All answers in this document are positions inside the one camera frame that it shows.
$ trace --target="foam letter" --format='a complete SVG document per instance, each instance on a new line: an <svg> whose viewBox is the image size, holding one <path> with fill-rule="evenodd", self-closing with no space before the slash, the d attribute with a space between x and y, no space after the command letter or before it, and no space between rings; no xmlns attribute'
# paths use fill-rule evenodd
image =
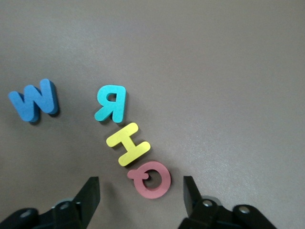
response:
<svg viewBox="0 0 305 229"><path fill-rule="evenodd" d="M155 170L157 171L162 182L157 188L148 188L143 183L143 180L148 179L149 175L147 171ZM163 196L171 185L171 174L167 168L157 161L150 161L141 165L138 169L132 169L128 172L127 177L133 179L134 186L136 190L145 198L156 199Z"/></svg>
<svg viewBox="0 0 305 229"><path fill-rule="evenodd" d="M106 139L106 143L109 147L114 147L121 142L127 150L127 152L119 158L119 164L121 166L128 165L151 148L151 145L148 142L142 142L137 146L134 144L130 136L135 134L138 130L139 127L136 123L130 123Z"/></svg>
<svg viewBox="0 0 305 229"><path fill-rule="evenodd" d="M48 79L40 81L40 90L33 85L24 88L24 95L10 92L9 99L25 122L36 122L39 118L39 108L47 114L58 112L58 101L55 85Z"/></svg>
<svg viewBox="0 0 305 229"><path fill-rule="evenodd" d="M116 95L116 101L109 101L111 94ZM95 119L97 121L105 121L112 114L112 120L115 123L121 123L124 119L126 100L126 89L123 86L106 85L97 93L97 101L103 106L97 113Z"/></svg>

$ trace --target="pink letter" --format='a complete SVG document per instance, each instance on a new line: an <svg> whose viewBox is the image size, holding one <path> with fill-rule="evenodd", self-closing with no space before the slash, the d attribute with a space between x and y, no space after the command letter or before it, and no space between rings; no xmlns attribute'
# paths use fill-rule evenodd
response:
<svg viewBox="0 0 305 229"><path fill-rule="evenodd" d="M162 182L157 188L148 188L143 183L143 180L148 179L146 173L149 170L157 171L162 179ZM145 198L156 199L163 196L171 185L171 175L167 168L157 161L150 161L141 165L138 169L132 169L128 172L127 177L133 179L136 190Z"/></svg>

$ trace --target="blue letter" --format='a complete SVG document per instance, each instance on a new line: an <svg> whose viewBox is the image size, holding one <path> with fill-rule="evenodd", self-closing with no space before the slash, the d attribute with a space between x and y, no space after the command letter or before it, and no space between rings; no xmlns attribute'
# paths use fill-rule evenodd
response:
<svg viewBox="0 0 305 229"><path fill-rule="evenodd" d="M55 85L48 79L40 81L40 88L28 85L24 88L24 95L18 92L10 92L9 98L21 119L34 123L39 118L39 108L47 114L58 112L58 102Z"/></svg>
<svg viewBox="0 0 305 229"><path fill-rule="evenodd" d="M116 95L116 101L109 101L111 94ZM97 121L105 121L112 113L112 120L115 123L121 123L124 119L124 109L126 100L126 89L123 86L106 85L97 93L97 101L103 106L97 113Z"/></svg>

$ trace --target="gray tabletop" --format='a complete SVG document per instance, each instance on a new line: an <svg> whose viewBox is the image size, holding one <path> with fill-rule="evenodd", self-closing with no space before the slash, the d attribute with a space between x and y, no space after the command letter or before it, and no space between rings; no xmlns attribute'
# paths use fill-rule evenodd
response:
<svg viewBox="0 0 305 229"><path fill-rule="evenodd" d="M305 2L55 0L0 2L0 221L49 210L98 176L89 229L174 229L183 176L279 229L305 227ZM60 114L31 125L8 99L56 85ZM125 121L99 123L96 96L127 90ZM135 122L152 148L131 167L106 138ZM172 185L143 198L127 172L157 160Z"/></svg>

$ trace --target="yellow letter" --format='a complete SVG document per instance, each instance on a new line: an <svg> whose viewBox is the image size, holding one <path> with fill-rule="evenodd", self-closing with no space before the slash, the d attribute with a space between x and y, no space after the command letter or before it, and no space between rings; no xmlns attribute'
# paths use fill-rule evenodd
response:
<svg viewBox="0 0 305 229"><path fill-rule="evenodd" d="M139 127L136 123L130 123L106 140L109 147L114 147L121 142L127 150L127 152L119 158L119 164L121 166L128 165L151 148L151 145L148 142L142 142L137 146L134 144L130 136L135 134L138 130Z"/></svg>

